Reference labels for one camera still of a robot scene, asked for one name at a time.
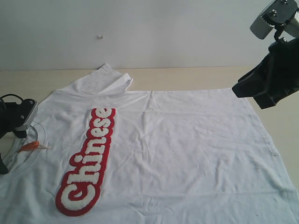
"t-shirt sleeve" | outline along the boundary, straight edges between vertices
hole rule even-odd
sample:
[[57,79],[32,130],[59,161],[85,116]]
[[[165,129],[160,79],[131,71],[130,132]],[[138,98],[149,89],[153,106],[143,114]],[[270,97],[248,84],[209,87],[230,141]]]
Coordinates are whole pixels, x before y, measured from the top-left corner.
[[77,96],[117,94],[126,91],[132,81],[129,74],[122,75],[109,65],[104,64],[97,71],[93,71],[57,91]]

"beige tabletop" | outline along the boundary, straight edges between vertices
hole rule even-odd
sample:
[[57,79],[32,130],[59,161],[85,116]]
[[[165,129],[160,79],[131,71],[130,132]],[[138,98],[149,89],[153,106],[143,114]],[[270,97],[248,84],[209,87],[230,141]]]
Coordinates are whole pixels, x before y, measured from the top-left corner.
[[[134,79],[129,90],[184,91],[232,87],[251,67],[213,67],[181,69],[129,69]],[[55,89],[81,78],[92,70],[45,70],[0,72],[0,96],[15,93],[23,98],[41,102]],[[276,107],[260,110],[250,102],[262,123],[272,136],[285,163],[293,184],[299,189],[299,93],[279,102]],[[4,157],[14,140],[7,134],[0,140],[0,153]]]

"white t-shirt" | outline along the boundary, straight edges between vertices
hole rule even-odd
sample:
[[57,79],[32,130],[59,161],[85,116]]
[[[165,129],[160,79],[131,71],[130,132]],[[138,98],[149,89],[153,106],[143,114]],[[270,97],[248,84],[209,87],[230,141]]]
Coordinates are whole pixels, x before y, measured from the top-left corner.
[[4,159],[1,224],[299,223],[298,192],[246,99],[131,82],[104,65],[39,105],[25,143],[50,149]]

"screw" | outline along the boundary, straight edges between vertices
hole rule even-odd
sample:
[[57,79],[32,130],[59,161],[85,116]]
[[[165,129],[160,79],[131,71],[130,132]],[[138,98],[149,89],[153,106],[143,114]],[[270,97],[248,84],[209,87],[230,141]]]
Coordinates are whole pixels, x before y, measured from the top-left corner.
[[273,15],[273,16],[275,16],[276,13],[277,13],[277,11],[275,9],[273,9],[272,11],[270,11],[270,14]]

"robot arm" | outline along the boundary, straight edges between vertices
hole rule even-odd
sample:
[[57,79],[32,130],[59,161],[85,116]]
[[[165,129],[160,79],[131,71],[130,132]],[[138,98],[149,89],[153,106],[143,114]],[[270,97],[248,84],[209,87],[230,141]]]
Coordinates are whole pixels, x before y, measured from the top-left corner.
[[[250,27],[259,39],[276,29],[269,54],[232,88],[237,97],[253,97],[262,109],[299,91],[299,8],[295,0],[273,1]],[[295,37],[279,38],[283,32]]]

